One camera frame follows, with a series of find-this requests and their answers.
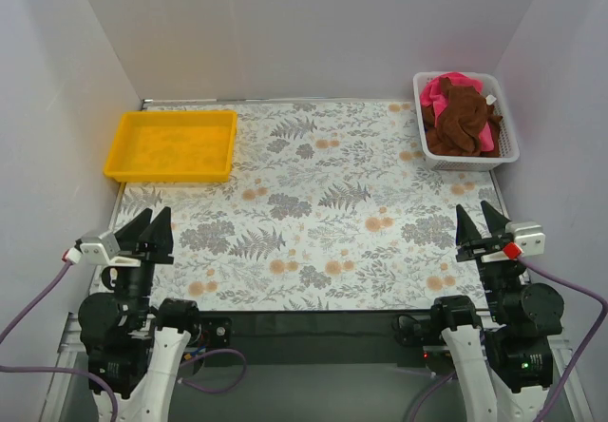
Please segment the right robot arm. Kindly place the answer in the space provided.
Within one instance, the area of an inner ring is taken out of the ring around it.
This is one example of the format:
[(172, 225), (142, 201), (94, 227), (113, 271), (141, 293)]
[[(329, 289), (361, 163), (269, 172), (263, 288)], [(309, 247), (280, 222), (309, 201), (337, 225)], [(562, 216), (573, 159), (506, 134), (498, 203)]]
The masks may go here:
[(562, 331), (562, 296), (545, 283), (524, 282), (524, 257), (543, 254), (546, 236), (533, 221), (514, 222), (481, 203), (483, 237), (456, 207), (457, 260), (472, 261), (497, 327), (486, 329), (466, 296), (438, 297), (430, 319), (450, 352), (469, 421), (541, 421), (553, 384), (551, 336)]

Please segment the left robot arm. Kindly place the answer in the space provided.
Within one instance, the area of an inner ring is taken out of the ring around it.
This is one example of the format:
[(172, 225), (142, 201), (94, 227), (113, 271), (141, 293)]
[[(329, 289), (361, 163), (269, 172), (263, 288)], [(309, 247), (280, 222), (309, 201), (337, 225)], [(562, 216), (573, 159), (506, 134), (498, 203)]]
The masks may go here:
[(165, 421), (186, 346), (200, 334), (188, 300), (150, 304), (157, 266), (173, 263), (171, 210), (144, 209), (117, 232), (89, 233), (76, 248), (102, 269), (104, 291), (78, 311), (92, 391), (101, 421)]

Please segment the white plastic basket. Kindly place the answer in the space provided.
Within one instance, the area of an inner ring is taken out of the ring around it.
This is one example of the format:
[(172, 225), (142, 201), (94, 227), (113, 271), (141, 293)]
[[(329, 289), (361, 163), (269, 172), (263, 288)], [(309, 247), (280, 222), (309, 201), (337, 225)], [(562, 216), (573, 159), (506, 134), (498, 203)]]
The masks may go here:
[(422, 142), (424, 158), (427, 166), (435, 170), (464, 170), (464, 171), (489, 171), (502, 163), (514, 163), (520, 156), (519, 147), (512, 123), (512, 117), (508, 110), (505, 97), (495, 77), (476, 72), (466, 72), (465, 76), (483, 83), (482, 93), (496, 98), (493, 102), (495, 109), (503, 116), (500, 122), (500, 135), (496, 147), (500, 156), (496, 158), (469, 157), (469, 156), (441, 156), (435, 155), (429, 149), (427, 141)]

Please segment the yellow plastic tray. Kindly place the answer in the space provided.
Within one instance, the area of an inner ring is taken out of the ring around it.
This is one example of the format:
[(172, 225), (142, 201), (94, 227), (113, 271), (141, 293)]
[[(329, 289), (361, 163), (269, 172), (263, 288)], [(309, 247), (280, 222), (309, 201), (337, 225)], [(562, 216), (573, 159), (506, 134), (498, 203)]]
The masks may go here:
[(233, 110), (127, 112), (104, 175), (117, 182), (228, 182), (237, 125)]

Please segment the floral table mat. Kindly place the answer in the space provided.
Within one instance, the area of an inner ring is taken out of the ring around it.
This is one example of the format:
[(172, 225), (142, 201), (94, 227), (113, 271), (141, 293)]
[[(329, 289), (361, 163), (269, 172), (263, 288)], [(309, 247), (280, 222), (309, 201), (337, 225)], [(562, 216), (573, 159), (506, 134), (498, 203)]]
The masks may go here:
[(411, 104), (241, 104), (228, 182), (130, 183), (112, 223), (172, 211), (175, 261), (152, 301), (205, 311), (426, 309), (440, 296), (486, 306), (456, 259), (457, 205), (478, 227), (502, 202), (488, 172), (426, 166)]

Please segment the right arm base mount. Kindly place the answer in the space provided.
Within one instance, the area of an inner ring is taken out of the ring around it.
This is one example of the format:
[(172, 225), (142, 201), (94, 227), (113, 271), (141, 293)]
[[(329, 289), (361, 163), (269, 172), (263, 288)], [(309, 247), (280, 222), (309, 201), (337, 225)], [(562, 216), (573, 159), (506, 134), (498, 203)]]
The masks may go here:
[(428, 313), (399, 315), (393, 321), (392, 328), (396, 341), (402, 346), (427, 347), (445, 344), (438, 324)]

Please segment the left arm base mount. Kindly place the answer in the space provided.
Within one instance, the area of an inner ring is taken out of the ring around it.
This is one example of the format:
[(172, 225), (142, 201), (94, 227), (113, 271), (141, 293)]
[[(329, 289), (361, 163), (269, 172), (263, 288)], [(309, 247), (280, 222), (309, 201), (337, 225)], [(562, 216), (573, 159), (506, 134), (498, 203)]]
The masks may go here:
[(225, 348), (231, 343), (231, 335), (231, 318), (204, 316), (194, 323), (187, 347), (190, 350)]

